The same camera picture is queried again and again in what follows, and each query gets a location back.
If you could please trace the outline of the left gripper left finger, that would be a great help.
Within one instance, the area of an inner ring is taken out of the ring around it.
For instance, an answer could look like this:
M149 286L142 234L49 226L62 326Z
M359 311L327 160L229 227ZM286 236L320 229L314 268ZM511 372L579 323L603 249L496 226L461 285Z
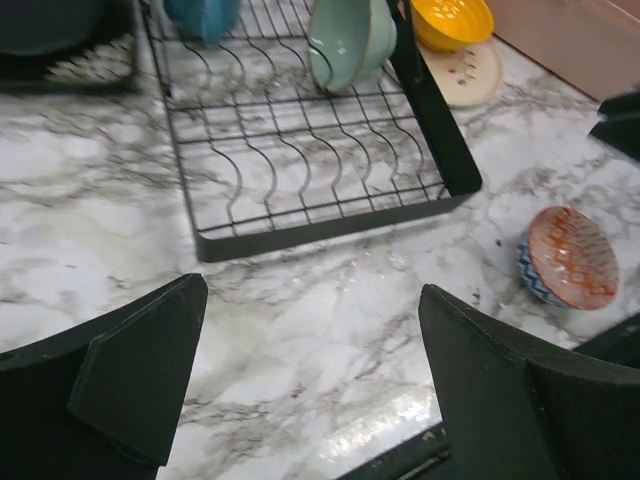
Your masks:
M208 289L186 274L1 355L4 479L153 479L168 462Z

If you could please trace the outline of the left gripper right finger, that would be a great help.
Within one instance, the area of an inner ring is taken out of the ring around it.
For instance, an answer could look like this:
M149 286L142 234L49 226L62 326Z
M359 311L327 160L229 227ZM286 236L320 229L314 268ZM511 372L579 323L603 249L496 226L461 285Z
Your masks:
M635 479L639 319L568 350L422 289L419 321L460 479Z

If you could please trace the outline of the red blue patterned bowl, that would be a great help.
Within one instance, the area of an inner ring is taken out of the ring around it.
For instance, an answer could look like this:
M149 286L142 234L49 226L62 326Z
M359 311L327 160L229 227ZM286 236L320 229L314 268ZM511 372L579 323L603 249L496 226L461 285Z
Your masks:
M620 286L620 267L607 235L584 214L550 206L531 220L517 246L524 284L558 308L608 307Z

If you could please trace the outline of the yellow bowl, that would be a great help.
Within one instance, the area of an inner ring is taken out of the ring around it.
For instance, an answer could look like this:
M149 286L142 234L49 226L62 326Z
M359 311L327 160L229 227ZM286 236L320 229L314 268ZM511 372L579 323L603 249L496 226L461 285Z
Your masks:
M416 38L431 50L460 50L494 32L493 14L483 0L415 0L410 8Z

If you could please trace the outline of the blue floral mug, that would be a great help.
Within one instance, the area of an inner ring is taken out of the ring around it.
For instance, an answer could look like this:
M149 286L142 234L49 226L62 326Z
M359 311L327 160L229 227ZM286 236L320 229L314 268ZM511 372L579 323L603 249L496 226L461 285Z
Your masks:
M164 0L169 20L185 34L217 46L240 16L240 0Z

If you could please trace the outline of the mint green bowl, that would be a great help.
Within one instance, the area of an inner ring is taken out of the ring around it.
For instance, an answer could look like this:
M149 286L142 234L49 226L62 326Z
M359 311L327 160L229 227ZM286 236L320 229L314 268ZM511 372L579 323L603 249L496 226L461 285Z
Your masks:
M340 94L375 74L393 54L397 28L385 0L320 0L308 25L311 76Z

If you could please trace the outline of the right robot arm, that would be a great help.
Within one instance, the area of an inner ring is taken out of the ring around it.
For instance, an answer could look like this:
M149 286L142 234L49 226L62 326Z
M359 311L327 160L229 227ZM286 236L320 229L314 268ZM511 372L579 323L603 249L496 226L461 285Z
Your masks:
M639 104L638 87L604 100L598 109L601 118L589 135L638 162L640 159Z

